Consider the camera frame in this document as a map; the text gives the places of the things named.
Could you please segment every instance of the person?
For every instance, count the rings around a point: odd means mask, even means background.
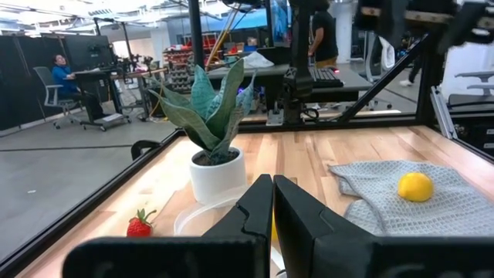
[[[53,80],[55,80],[56,84],[63,86],[58,90],[60,100],[82,101],[86,107],[89,107],[94,120],[108,116],[103,112],[103,108],[100,106],[100,102],[95,95],[87,92],[82,94],[80,92],[76,83],[76,75],[67,66],[64,56],[60,54],[55,55],[53,57],[53,63],[55,64],[52,69]]]
[[[316,5],[316,13],[312,18],[313,44],[309,48],[309,57],[316,56],[316,68],[336,66],[338,58],[337,31],[333,16],[328,12],[330,3],[322,1]],[[324,110],[325,103],[317,103],[313,108]],[[334,103],[331,108],[338,108],[339,103]]]
[[[411,68],[410,74],[408,74],[408,79],[400,81],[400,85],[413,86],[415,83],[415,77],[417,76],[417,73],[420,70],[420,68],[422,68],[422,59],[419,56],[414,60],[414,65]]]

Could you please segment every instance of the ceiling light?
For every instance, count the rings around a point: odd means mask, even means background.
[[[2,27],[0,27],[0,31],[20,32],[20,31],[21,31],[21,29],[2,28]]]
[[[10,5],[10,4],[2,4],[2,3],[0,3],[0,7],[3,7],[3,8],[11,8],[11,9],[21,10],[21,11],[31,11],[31,8],[30,7],[23,7],[23,6]]]

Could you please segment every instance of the gray floor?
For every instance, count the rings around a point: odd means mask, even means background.
[[[362,66],[352,68],[360,72]],[[415,111],[418,86],[398,84],[407,75],[401,73],[377,98],[394,110]],[[376,110],[386,110],[386,104],[381,101]],[[134,142],[160,141],[173,130],[166,122],[134,118],[107,132],[76,124],[55,130],[47,123],[0,138],[0,260],[124,170]]]

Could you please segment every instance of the snake plant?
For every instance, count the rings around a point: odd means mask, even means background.
[[[252,105],[255,74],[241,93],[244,63],[240,59],[223,78],[219,93],[215,93],[208,75],[195,67],[191,99],[167,89],[161,84],[164,97],[150,90],[160,101],[168,120],[181,127],[189,139],[204,150],[209,165],[228,162],[230,144],[237,135],[240,121]]]

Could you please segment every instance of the aluminum frame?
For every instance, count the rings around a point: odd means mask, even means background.
[[[345,129],[345,128],[369,128],[369,127],[394,127],[394,126],[411,126],[425,125],[435,129],[435,113],[430,98],[430,88],[437,86],[442,76],[442,63],[444,56],[436,53],[435,47],[431,44],[437,43],[438,34],[428,34],[419,44],[417,44],[408,56],[402,58],[395,68],[388,71],[377,83],[374,84],[352,107],[342,113],[336,120],[318,121],[307,120],[305,124],[297,125],[282,125],[279,127],[266,126],[265,120],[242,122],[239,125],[239,133],[269,133],[283,131],[319,131],[329,129]],[[417,110],[415,114],[393,114],[393,115],[378,115],[378,116],[356,116],[357,112],[365,107],[365,104],[372,100],[380,93],[384,87],[389,84],[406,65],[408,65],[419,53],[424,55],[424,64],[421,73],[421,85],[418,96]],[[482,117],[492,116],[492,112],[476,111],[454,112],[452,118],[460,117]],[[19,247],[10,256],[0,262],[0,277],[14,277],[32,263],[38,256],[43,254],[51,245],[62,238],[69,230],[71,230],[80,221],[86,218],[98,205],[109,198],[117,189],[131,179],[139,172],[147,163],[151,162],[156,156],[164,151],[168,146],[175,142],[178,138],[185,136],[182,129],[177,129],[174,133],[166,137],[160,143],[150,143],[146,141],[144,144],[135,144],[132,147],[134,162],[116,175],[100,189],[86,197],[79,204],[74,206],[64,215],[59,217],[54,223],[43,229],[40,233],[30,239],[28,242]],[[474,147],[459,139],[453,141],[463,145],[470,151],[483,157],[486,160],[494,161],[494,158],[483,154]],[[151,147],[143,153],[143,147]]]

